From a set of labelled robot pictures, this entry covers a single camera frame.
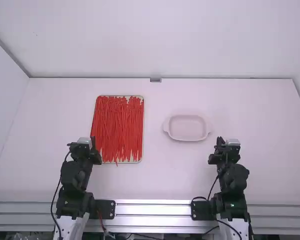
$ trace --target bowl handle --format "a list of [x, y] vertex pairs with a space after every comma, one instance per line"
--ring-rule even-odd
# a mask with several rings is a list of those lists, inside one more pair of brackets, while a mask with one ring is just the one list
[[170, 124], [170, 117], [168, 117], [163, 123], [163, 131], [169, 133], [169, 124]]

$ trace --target metal extrusion frame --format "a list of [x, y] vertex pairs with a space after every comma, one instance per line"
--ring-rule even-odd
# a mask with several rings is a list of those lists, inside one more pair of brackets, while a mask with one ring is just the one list
[[[115, 200], [115, 218], [104, 220], [115, 233], [203, 234], [218, 223], [193, 221], [190, 200]], [[0, 231], [52, 232], [50, 202], [0, 201]], [[248, 204], [255, 234], [300, 235], [300, 205]], [[85, 232], [102, 232], [89, 219]]]

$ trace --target red strand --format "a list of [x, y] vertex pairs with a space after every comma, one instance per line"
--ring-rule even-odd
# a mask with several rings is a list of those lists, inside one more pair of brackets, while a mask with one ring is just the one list
[[143, 155], [144, 100], [130, 96], [99, 96], [95, 102], [91, 136], [104, 163], [134, 162]]

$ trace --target white wall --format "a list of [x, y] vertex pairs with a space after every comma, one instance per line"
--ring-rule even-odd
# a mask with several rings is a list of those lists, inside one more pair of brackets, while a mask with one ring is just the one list
[[0, 155], [29, 78], [0, 47]]
[[286, 77], [300, 0], [4, 0], [0, 38], [34, 77]]

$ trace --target table surface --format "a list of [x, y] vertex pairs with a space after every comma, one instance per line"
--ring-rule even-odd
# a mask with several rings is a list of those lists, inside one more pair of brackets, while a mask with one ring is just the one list
[[[224, 136], [241, 142], [248, 203], [300, 205], [300, 98], [291, 79], [32, 79], [0, 158], [0, 201], [51, 199], [66, 144], [89, 136], [99, 95], [144, 97], [144, 153], [138, 164], [95, 166], [95, 198], [206, 196], [216, 176], [208, 156]], [[206, 140], [163, 132], [164, 120], [184, 109], [209, 117]]]

